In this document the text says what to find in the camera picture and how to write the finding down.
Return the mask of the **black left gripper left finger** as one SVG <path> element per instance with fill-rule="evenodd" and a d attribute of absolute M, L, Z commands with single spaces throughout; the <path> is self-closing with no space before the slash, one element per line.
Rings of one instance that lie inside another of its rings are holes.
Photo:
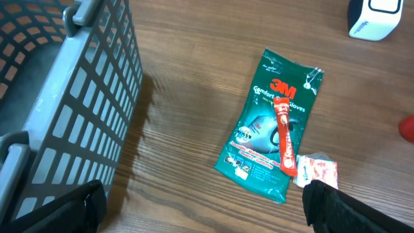
<path fill-rule="evenodd" d="M 104 186 L 95 179 L 1 225 L 1 233 L 96 232 L 106 213 Z"/>

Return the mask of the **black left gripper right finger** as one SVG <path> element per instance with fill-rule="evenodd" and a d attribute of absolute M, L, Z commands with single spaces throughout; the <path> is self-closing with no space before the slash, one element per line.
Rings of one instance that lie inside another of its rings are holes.
<path fill-rule="evenodd" d="M 319 180 L 304 187 L 302 201 L 307 224 L 318 233 L 413 232 L 413 227 Z"/>

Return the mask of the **red white small packet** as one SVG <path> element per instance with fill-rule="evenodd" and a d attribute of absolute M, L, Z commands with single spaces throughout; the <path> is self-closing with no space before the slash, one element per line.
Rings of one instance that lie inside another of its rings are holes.
<path fill-rule="evenodd" d="M 304 188 L 313 180 L 319 180 L 338 189 L 338 166 L 323 152 L 297 156 L 298 176 L 293 178 L 294 184 Z"/>

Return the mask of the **red stick sachet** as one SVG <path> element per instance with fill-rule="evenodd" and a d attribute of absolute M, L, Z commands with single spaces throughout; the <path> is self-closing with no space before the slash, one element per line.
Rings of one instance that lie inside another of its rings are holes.
<path fill-rule="evenodd" d="M 279 154 L 281 158 L 280 169 L 291 177 L 298 175 L 294 148 L 290 137 L 289 98 L 275 97 L 274 109 L 278 123 Z"/>

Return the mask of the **green 3M gloves packet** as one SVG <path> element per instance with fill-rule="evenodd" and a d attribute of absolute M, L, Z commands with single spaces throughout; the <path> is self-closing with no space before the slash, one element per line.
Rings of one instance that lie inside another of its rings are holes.
<path fill-rule="evenodd" d="M 296 156 L 323 75 L 319 67 L 295 63 L 266 49 L 215 169 L 255 194 L 284 203 L 291 176 L 280 169 L 274 98 L 289 98 L 289 129 Z"/>

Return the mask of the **red sauce bottle green cap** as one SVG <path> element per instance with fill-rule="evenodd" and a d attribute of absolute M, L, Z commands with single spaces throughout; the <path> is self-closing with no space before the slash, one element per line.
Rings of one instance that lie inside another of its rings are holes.
<path fill-rule="evenodd" d="M 410 143 L 414 143 L 414 115 L 407 116 L 398 124 L 400 136 Z"/>

